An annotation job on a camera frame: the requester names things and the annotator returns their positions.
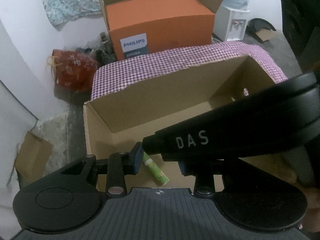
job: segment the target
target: green glue stick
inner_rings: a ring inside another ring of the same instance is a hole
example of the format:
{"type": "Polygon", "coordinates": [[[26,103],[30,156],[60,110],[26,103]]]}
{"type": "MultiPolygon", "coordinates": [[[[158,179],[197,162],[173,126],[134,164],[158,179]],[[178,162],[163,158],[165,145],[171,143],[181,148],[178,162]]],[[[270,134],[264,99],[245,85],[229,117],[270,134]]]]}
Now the green glue stick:
{"type": "Polygon", "coordinates": [[[163,171],[161,171],[158,165],[149,157],[148,154],[143,153],[142,161],[144,165],[149,168],[153,176],[155,176],[155,178],[162,183],[162,185],[165,185],[168,183],[169,181],[168,177],[163,173],[163,171]]]}

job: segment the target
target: ribbed rubber pad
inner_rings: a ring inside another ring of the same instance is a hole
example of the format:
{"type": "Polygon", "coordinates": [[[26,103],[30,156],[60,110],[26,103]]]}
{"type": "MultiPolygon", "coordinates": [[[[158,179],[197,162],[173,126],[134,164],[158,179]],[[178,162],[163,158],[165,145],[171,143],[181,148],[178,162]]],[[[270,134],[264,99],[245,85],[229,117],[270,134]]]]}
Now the ribbed rubber pad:
{"type": "Polygon", "coordinates": [[[307,240],[297,229],[254,233],[226,220],[211,200],[193,197],[187,189],[134,188],[106,202],[91,222],[72,232],[40,235],[22,231],[15,240],[307,240]]]}

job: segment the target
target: cardboard box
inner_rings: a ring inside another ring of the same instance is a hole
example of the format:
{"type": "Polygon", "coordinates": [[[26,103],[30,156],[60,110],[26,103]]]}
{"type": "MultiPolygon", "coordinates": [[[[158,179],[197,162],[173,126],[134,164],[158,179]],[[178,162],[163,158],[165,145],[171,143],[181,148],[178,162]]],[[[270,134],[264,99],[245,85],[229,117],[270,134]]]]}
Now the cardboard box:
{"type": "Polygon", "coordinates": [[[14,162],[16,170],[28,183],[42,178],[53,145],[27,132],[14,162]]]}
{"type": "Polygon", "coordinates": [[[214,13],[197,0],[128,0],[106,12],[117,60],[211,42],[214,13]]]}
{"type": "Polygon", "coordinates": [[[132,36],[124,40],[123,44],[140,40],[140,47],[134,49],[141,49],[141,41],[147,40],[149,53],[180,46],[209,44],[214,14],[223,0],[99,1],[118,60],[121,60],[147,53],[146,49],[131,53],[126,51],[127,48],[122,51],[120,40],[132,36]]]}
{"type": "MultiPolygon", "coordinates": [[[[88,154],[108,158],[117,151],[130,151],[137,141],[155,131],[210,111],[273,85],[272,78],[249,56],[204,63],[167,75],[145,79],[124,90],[99,97],[84,105],[88,154]]],[[[195,177],[184,177],[175,162],[153,160],[170,181],[165,187],[193,189],[195,177]]],[[[105,189],[100,177],[98,189],[105,189]]],[[[136,176],[126,176],[127,188],[158,187],[141,166],[136,176]]]]}

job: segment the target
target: round pad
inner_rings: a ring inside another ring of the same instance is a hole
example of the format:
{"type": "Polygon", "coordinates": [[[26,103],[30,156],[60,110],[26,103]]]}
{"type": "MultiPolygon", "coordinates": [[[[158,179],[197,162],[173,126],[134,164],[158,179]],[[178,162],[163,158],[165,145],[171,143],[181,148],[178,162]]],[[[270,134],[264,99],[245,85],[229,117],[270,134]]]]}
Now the round pad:
{"type": "Polygon", "coordinates": [[[275,232],[297,227],[306,211],[302,192],[268,192],[265,188],[230,188],[219,198],[225,216],[241,227],[275,232]]]}
{"type": "Polygon", "coordinates": [[[49,188],[40,192],[36,198],[39,206],[46,209],[59,209],[73,201],[73,193],[65,188],[49,188]]]}

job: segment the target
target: white wall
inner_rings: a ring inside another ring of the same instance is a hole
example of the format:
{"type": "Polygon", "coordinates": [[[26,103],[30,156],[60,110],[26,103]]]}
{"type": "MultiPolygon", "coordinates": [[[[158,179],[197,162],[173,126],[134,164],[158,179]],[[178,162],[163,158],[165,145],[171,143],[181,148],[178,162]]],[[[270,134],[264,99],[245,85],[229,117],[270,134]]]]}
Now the white wall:
{"type": "Polygon", "coordinates": [[[65,24],[60,33],[66,49],[87,46],[87,43],[100,39],[100,33],[107,27],[102,15],[80,18],[65,24]]]}
{"type": "Polygon", "coordinates": [[[63,48],[63,38],[50,24],[41,0],[0,0],[0,19],[13,44],[44,87],[54,81],[47,57],[63,48]]]}
{"type": "Polygon", "coordinates": [[[18,176],[14,170],[7,187],[0,188],[0,237],[5,240],[12,239],[21,231],[12,208],[13,199],[18,191],[18,176]]]}
{"type": "Polygon", "coordinates": [[[262,18],[282,30],[281,0],[249,0],[249,19],[262,18]]]}
{"type": "Polygon", "coordinates": [[[18,151],[36,119],[0,83],[0,188],[6,187],[18,151]]]}
{"type": "Polygon", "coordinates": [[[42,84],[23,60],[0,20],[0,80],[38,119],[61,114],[68,104],[55,98],[52,86],[42,84]]]}
{"type": "Polygon", "coordinates": [[[68,104],[54,97],[47,57],[53,49],[81,47],[97,39],[107,30],[103,18],[82,18],[57,30],[49,22],[42,0],[0,0],[0,25],[5,28],[2,33],[6,31],[9,36],[5,36],[10,37],[4,41],[1,33],[0,46],[5,48],[10,39],[14,45],[9,46],[10,53],[8,49],[0,52],[6,57],[0,79],[41,120],[66,111],[68,104]]]}

